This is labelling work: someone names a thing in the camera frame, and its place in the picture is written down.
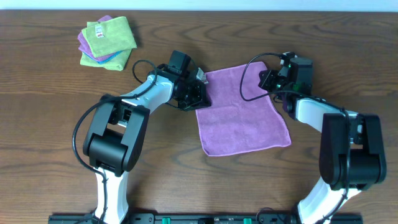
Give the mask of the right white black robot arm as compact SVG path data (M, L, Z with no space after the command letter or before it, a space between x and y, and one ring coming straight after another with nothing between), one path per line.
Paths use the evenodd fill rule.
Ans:
M338 210L352 197L380 184L387 165L381 122L375 114L361 114L313 96L313 70L288 65L259 73L259 87L275 95L294 120L321 134L320 178L311 192L283 218L284 223L355 222Z

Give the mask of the purple microfiber cloth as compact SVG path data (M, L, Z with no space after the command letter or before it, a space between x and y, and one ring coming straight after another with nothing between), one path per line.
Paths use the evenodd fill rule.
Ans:
M245 66L207 72L211 106L196 110L201 146L221 157L291 145L289 130L269 96L244 101L239 84Z

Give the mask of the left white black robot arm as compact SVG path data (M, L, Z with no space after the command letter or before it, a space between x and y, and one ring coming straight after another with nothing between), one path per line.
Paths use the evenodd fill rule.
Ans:
M126 218L127 179L141 155L150 114L170 100L183 111L209 107L207 83L200 68L185 74L157 68L135 90L101 98L83 143L98 184L94 222L122 223Z

